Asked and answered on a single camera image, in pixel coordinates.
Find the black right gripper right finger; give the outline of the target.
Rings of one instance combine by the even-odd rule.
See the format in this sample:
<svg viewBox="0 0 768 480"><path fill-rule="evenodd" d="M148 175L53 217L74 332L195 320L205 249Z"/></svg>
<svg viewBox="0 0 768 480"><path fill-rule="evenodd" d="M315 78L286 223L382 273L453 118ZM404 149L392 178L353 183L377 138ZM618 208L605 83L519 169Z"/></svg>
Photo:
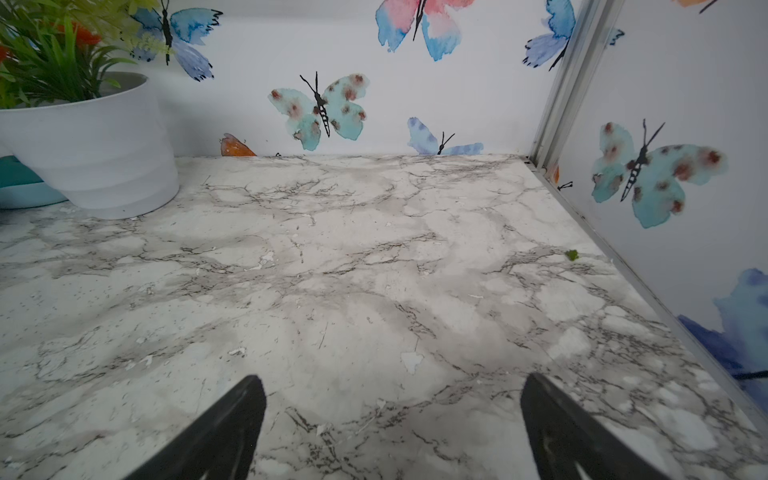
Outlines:
<svg viewBox="0 0 768 480"><path fill-rule="evenodd" d="M520 406L541 479L665 479L539 373L528 375Z"/></svg>

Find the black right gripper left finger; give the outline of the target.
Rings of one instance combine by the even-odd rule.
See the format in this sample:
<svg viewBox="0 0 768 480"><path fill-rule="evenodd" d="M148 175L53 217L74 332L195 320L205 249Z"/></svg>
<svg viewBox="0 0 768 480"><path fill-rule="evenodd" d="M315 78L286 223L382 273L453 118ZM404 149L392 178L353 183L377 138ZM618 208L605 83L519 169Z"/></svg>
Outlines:
<svg viewBox="0 0 768 480"><path fill-rule="evenodd" d="M248 375L138 467L129 479L246 479L265 418L261 379Z"/></svg>

